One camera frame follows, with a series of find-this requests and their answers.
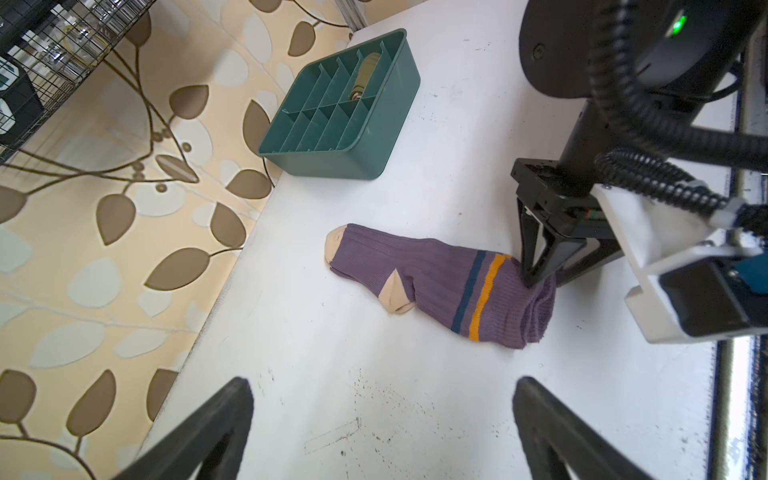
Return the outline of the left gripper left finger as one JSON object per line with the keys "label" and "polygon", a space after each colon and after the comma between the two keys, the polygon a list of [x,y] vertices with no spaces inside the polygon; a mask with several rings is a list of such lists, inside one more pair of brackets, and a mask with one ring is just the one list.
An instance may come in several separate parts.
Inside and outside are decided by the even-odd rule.
{"label": "left gripper left finger", "polygon": [[249,382],[232,378],[118,479],[235,479],[251,428]]}

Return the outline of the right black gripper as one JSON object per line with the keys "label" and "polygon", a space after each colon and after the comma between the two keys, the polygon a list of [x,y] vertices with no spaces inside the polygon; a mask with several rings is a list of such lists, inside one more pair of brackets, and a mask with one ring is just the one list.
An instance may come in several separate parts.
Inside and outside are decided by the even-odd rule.
{"label": "right black gripper", "polygon": [[519,158],[511,172],[526,287],[547,279],[566,285],[624,256],[598,201],[576,196],[556,167],[555,161]]}

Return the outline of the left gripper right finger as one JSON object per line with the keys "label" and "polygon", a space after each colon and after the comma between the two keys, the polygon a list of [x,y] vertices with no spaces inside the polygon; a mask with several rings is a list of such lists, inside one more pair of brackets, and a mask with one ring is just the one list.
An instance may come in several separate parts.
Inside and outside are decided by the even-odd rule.
{"label": "left gripper right finger", "polygon": [[518,380],[512,411],[534,479],[647,479],[536,379]]}

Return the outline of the purple striped sock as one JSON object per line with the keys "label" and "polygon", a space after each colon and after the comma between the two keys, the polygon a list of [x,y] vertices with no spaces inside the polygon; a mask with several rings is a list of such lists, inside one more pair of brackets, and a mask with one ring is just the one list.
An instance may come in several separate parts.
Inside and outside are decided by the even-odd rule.
{"label": "purple striped sock", "polygon": [[554,311],[554,278],[527,287],[520,262],[498,252],[347,224],[327,235],[324,259],[388,312],[418,308],[476,342],[523,349],[543,338]]}

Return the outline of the green plastic divided tray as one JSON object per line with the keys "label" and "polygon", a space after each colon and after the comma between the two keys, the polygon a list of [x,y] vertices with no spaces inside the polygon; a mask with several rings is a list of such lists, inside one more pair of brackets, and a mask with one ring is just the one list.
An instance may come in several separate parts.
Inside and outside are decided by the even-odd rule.
{"label": "green plastic divided tray", "polygon": [[[359,100],[362,60],[381,58]],[[292,176],[374,180],[384,171],[421,84],[407,32],[396,29],[305,66],[258,149]]]}

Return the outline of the green striped sock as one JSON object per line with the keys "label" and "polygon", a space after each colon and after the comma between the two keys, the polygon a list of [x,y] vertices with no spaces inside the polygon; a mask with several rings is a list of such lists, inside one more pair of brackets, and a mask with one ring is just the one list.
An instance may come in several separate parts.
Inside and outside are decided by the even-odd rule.
{"label": "green striped sock", "polygon": [[362,60],[362,63],[358,69],[358,74],[356,76],[354,86],[350,91],[350,95],[349,95],[350,100],[359,100],[363,96],[373,76],[373,73],[377,67],[377,64],[380,58],[381,58],[381,54],[378,52],[374,52],[374,53],[368,54]]}

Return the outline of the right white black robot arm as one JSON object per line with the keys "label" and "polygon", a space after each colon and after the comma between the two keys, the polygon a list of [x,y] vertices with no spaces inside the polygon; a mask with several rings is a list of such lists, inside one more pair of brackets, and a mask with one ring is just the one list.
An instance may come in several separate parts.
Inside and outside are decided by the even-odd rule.
{"label": "right white black robot arm", "polygon": [[526,286],[565,284],[620,257],[617,229],[590,192],[604,183],[711,218],[721,196],[693,185],[676,159],[767,169],[763,136],[696,127],[704,105],[744,80],[740,53],[766,17],[763,1],[531,1],[519,56],[531,86],[584,100],[556,162],[519,159]]}

